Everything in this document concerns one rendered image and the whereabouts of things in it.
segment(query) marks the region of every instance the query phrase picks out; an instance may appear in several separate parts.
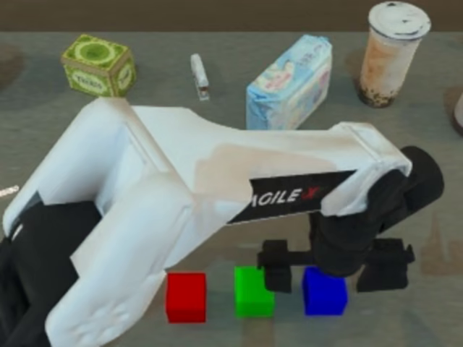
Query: green cube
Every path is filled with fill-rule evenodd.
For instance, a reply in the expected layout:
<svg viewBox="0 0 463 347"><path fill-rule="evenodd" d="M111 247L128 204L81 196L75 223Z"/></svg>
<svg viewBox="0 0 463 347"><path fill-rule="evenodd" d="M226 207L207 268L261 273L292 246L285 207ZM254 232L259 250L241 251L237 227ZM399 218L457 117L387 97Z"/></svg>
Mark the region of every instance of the green cube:
<svg viewBox="0 0 463 347"><path fill-rule="evenodd" d="M263 270L254 266L235 267L234 297L240 318L273 316L275 293L266 289Z"/></svg>
<svg viewBox="0 0 463 347"><path fill-rule="evenodd" d="M122 97L137 78L128 47L86 34L63 53L61 62L69 86L94 96Z"/></svg>

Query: bubble tea cup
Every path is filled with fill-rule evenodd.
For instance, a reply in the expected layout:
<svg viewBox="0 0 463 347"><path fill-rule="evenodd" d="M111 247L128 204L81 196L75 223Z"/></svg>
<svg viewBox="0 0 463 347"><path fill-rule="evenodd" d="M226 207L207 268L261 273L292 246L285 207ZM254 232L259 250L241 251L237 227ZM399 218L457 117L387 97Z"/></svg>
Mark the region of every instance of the bubble tea cup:
<svg viewBox="0 0 463 347"><path fill-rule="evenodd" d="M360 72L359 96L367 105L383 108L399 94L431 23L423 10L400 1L374 6L368 21L370 34Z"/></svg>

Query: tissue pack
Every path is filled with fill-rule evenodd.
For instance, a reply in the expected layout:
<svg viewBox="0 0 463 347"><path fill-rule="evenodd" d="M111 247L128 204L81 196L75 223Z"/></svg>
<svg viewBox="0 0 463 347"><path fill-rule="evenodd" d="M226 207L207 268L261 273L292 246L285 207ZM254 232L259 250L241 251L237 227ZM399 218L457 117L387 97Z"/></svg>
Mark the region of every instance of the tissue pack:
<svg viewBox="0 0 463 347"><path fill-rule="evenodd" d="M328 94L331 57L328 39L302 36L247 87L247 128L299 127Z"/></svg>

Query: cup lid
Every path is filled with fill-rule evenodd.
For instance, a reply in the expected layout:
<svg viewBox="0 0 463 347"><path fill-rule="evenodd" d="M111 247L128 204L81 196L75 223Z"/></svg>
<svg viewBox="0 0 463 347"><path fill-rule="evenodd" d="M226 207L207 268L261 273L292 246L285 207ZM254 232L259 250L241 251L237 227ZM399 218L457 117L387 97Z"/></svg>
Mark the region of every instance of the cup lid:
<svg viewBox="0 0 463 347"><path fill-rule="evenodd" d="M402 1L375 5L368 16L370 26L396 40L416 40L431 29L431 21L421 8Z"/></svg>

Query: table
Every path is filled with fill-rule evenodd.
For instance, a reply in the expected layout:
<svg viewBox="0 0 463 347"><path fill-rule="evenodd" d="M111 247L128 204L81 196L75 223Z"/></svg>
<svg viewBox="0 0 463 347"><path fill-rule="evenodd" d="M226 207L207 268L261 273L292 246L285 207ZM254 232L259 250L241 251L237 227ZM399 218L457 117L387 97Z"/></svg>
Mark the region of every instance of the table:
<svg viewBox="0 0 463 347"><path fill-rule="evenodd" d="M131 47L139 69L127 96L134 105L184 106L206 119L245 127L245 87L301 33L98 33ZM411 243L417 261L406 291L352 294L346 314L306 318L294 271L292 295L278 294L272 320L234 318L233 268L255 263L264 239L308 245L307 217L298 215L227 227L175 270L208 274L208 323L168 325L163 293L146 316L112 346L188 347L450 347L463 343L463 139L449 112L463 93L463 35L431 33L422 43L392 107L375 110L356 97L366 33L329 33L334 73L327 101L302 125L326 129L366 121L399 147L417 145L441 165L446 192L388 232ZM0 33L0 189L22 185L92 97L70 90L59 63L77 33ZM200 53L211 100L197 99L189 57ZM0 211L11 197L0 198Z"/></svg>

